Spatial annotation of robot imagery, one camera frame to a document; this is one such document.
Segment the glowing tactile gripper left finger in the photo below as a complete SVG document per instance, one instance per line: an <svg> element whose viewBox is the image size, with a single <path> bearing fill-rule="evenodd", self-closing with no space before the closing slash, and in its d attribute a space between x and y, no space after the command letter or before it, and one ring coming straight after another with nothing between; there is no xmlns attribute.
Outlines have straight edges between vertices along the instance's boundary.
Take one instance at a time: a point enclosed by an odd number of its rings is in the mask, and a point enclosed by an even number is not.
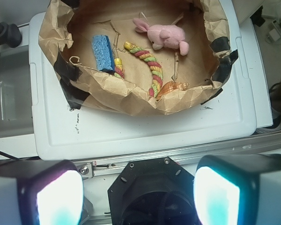
<svg viewBox="0 0 281 225"><path fill-rule="evenodd" d="M0 160L0 225L77 225L83 195L70 160Z"/></svg>

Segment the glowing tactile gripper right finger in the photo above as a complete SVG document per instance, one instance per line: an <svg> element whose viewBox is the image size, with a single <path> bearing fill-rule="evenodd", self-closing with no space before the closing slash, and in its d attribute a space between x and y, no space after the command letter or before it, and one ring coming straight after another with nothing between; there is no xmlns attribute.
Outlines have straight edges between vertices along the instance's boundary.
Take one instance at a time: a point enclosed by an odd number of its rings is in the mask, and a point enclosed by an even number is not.
<svg viewBox="0 0 281 225"><path fill-rule="evenodd" d="M204 225L281 225L281 154L206 155L193 196Z"/></svg>

